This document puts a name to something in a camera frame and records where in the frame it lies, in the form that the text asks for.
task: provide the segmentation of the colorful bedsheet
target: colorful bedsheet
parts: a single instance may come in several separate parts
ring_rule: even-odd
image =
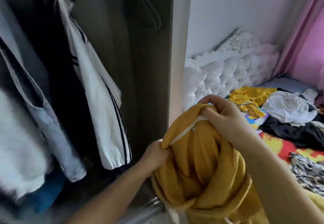
[[[311,149],[296,149],[295,145],[292,142],[258,130],[258,127],[262,123],[264,123],[268,116],[269,115],[267,114],[264,117],[256,118],[251,116],[250,114],[245,113],[245,118],[248,120],[248,122],[254,127],[254,129],[258,132],[258,134],[265,141],[265,143],[271,148],[271,150],[275,152],[282,160],[289,162],[289,153],[291,151],[305,156],[314,162],[324,160],[324,151],[314,151]]]

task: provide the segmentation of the yellow hoodie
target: yellow hoodie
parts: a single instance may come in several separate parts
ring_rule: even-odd
[[[180,115],[161,143],[170,157],[152,175],[157,196],[172,208],[187,210],[189,223],[268,223],[241,154],[234,150],[198,104]],[[323,198],[316,197],[323,209]]]

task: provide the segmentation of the hand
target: hand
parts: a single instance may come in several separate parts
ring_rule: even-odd
[[[207,118],[217,131],[228,140],[233,147],[240,151],[244,150],[250,141],[260,140],[254,128],[245,119],[241,111],[231,101],[217,95],[207,95],[202,98],[199,104],[212,103],[217,111],[211,108],[203,108],[201,114]]]
[[[149,177],[154,170],[160,167],[171,154],[170,148],[161,149],[161,142],[161,139],[152,142],[138,162],[147,177]]]

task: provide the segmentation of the white wall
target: white wall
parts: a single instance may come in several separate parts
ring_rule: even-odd
[[[191,0],[186,56],[214,50],[241,26],[262,43],[283,45],[305,1]]]

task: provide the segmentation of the bed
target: bed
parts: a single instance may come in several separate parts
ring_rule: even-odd
[[[277,45],[261,44],[248,28],[242,27],[237,29],[217,50],[187,58],[182,96],[183,111],[208,94],[227,97],[232,90],[243,86],[277,85],[278,80],[272,79],[272,73],[279,55]],[[291,83],[291,88],[298,86],[299,91],[307,88],[305,84],[296,85],[295,82],[296,80],[285,79],[285,83]],[[289,162],[290,152],[301,154],[315,162],[324,160],[323,151],[296,149],[295,145],[288,140],[259,131],[258,127],[267,116],[254,118],[245,114],[245,118],[282,160]]]

